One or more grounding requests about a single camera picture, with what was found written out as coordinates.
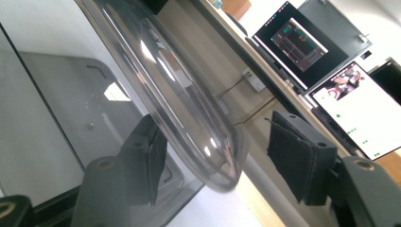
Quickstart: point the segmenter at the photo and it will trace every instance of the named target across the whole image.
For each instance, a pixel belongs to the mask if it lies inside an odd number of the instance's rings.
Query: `desk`
[[[310,111],[310,107],[303,101],[303,98],[298,96],[292,89],[288,89],[288,84],[283,81],[271,68],[271,66],[268,65],[251,47],[251,45],[245,41],[245,35],[221,9],[214,8],[206,0],[199,1],[197,7],[205,17],[209,17],[208,20],[211,22],[211,24],[214,24],[214,26],[220,26],[220,28],[223,27],[222,32],[225,33],[225,39],[231,39],[231,41],[228,41],[228,43],[236,46],[234,48],[242,48],[242,51],[246,51],[248,53],[246,58],[251,58],[265,72],[265,75],[269,75],[270,82],[272,82],[274,86],[281,90],[282,95],[286,97],[286,101],[289,101],[290,104],[299,112],[299,114],[307,122],[309,122],[309,124],[315,127],[323,135],[333,141],[336,146],[338,146],[340,157],[350,155],[346,148],[329,132],[322,122],[314,116],[314,114]],[[375,161],[381,164],[394,179],[394,181],[401,186],[401,170],[399,168],[401,166],[401,149],[378,158]]]

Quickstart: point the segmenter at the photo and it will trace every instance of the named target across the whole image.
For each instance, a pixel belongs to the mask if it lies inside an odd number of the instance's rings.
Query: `clear acrylic cover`
[[[189,169],[217,191],[235,187],[247,150],[215,99],[140,1],[77,0],[154,121]]]

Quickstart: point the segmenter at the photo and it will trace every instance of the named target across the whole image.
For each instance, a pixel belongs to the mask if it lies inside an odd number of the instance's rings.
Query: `wire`
[[[221,93],[217,94],[216,97],[217,99],[221,99],[224,95],[226,95],[230,90],[235,88],[240,82],[242,82],[244,79],[250,77],[252,74],[250,72],[247,72],[244,76],[242,76],[239,81],[237,81],[233,86],[227,88],[226,90],[222,91]]]

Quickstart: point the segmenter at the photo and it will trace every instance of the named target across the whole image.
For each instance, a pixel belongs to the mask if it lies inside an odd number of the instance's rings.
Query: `wooden desk surface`
[[[221,9],[214,8],[208,1],[200,0],[201,3],[208,9],[208,11],[221,23],[225,29],[230,33],[230,35],[238,42],[249,54],[250,56],[259,64],[260,67],[270,75],[271,80],[282,89],[285,95],[290,100],[291,104],[301,113],[301,115],[318,131],[320,131],[327,138],[331,139],[336,146],[339,148],[339,156],[345,157],[349,156],[349,152],[346,148],[329,132],[329,130],[318,120],[314,114],[310,111],[310,106],[308,106],[303,98],[295,94],[292,89],[287,89],[288,83],[283,81],[277,73],[263,60],[260,55],[251,47],[248,42],[245,41],[245,34],[227,17]],[[389,153],[381,158],[375,160],[377,163],[381,164],[392,179],[401,186],[401,149]]]

